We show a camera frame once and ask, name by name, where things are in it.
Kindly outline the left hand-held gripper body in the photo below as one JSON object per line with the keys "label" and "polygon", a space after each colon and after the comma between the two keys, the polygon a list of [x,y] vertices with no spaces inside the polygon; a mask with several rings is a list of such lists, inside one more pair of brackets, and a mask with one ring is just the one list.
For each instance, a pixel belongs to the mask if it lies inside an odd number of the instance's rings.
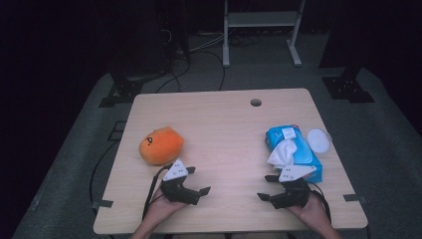
{"label": "left hand-held gripper body", "polygon": [[183,183],[188,174],[180,158],[176,159],[162,178],[160,189],[168,200],[196,205],[201,196],[199,191],[186,188]]}

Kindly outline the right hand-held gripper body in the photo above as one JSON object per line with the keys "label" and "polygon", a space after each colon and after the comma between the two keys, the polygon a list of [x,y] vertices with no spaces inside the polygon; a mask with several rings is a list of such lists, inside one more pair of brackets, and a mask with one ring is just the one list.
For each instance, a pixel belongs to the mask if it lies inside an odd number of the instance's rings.
{"label": "right hand-held gripper body", "polygon": [[305,177],[316,170],[314,166],[288,165],[284,167],[278,175],[284,191],[271,195],[269,202],[276,209],[305,206],[311,192]]}

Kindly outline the orange plush toy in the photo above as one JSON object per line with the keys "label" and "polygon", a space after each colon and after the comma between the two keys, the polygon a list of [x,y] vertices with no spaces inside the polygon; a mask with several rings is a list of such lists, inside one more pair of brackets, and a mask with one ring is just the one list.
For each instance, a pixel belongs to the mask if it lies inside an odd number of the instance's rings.
{"label": "orange plush toy", "polygon": [[148,134],[139,144],[140,156],[149,164],[162,165],[175,159],[181,152],[184,138],[172,127],[166,126]]}

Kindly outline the blue wet wipe pack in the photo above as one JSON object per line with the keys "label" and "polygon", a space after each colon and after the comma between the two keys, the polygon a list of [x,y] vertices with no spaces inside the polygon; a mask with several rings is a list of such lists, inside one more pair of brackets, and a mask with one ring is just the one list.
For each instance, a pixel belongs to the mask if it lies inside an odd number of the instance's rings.
{"label": "blue wet wipe pack", "polygon": [[308,181],[313,183],[322,182],[322,164],[312,152],[301,130],[295,124],[272,127],[266,132],[265,143],[270,154],[277,144],[284,139],[292,139],[297,146],[292,165],[314,166],[316,171],[308,176]]}

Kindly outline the person's right hand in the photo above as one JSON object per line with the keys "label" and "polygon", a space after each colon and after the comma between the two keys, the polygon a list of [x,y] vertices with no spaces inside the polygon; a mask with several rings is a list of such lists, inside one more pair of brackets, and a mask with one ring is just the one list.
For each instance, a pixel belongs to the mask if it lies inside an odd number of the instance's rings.
{"label": "person's right hand", "polygon": [[288,207],[287,210],[315,232],[320,232],[321,229],[330,225],[322,202],[312,193],[309,195],[305,206],[292,206]]}

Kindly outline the person's left hand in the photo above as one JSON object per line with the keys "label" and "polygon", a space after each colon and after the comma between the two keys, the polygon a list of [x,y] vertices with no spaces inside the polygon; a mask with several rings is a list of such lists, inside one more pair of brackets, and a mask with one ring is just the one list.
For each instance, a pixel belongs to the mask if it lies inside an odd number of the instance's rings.
{"label": "person's left hand", "polygon": [[152,225],[158,225],[184,207],[186,207],[185,203],[168,200],[161,189],[158,188],[153,194],[143,221]]}

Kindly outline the white round lid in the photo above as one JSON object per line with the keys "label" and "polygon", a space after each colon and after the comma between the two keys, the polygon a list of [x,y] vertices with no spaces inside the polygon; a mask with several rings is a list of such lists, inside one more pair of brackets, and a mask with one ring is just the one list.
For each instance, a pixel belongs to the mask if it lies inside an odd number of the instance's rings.
{"label": "white round lid", "polygon": [[329,135],[320,128],[313,128],[308,132],[307,140],[312,151],[325,153],[329,150],[331,140]]}

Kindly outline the black stand base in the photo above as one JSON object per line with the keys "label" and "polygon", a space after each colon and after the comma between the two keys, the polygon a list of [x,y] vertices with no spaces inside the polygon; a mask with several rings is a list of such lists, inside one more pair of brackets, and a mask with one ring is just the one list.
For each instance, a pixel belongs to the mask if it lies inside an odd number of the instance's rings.
{"label": "black stand base", "polygon": [[112,85],[101,100],[100,108],[112,108],[116,104],[132,103],[141,93],[143,86],[165,75],[164,71],[141,71],[114,65],[109,69]]}
{"label": "black stand base", "polygon": [[321,68],[344,67],[339,76],[323,77],[322,81],[334,100],[349,100],[355,104],[374,102],[357,81],[366,48],[366,31],[359,11],[358,2],[341,0],[319,63]]}

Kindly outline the white metal stand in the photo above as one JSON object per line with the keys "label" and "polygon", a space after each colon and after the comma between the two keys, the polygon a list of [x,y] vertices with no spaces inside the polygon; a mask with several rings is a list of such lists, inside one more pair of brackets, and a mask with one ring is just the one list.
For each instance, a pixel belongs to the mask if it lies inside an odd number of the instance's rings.
{"label": "white metal stand", "polygon": [[280,12],[230,12],[229,0],[224,0],[223,20],[223,46],[222,62],[224,67],[230,66],[229,30],[234,28],[266,28],[266,27],[292,27],[293,33],[287,40],[293,63],[300,67],[303,63],[296,48],[304,9],[307,0],[300,0],[296,11]]}

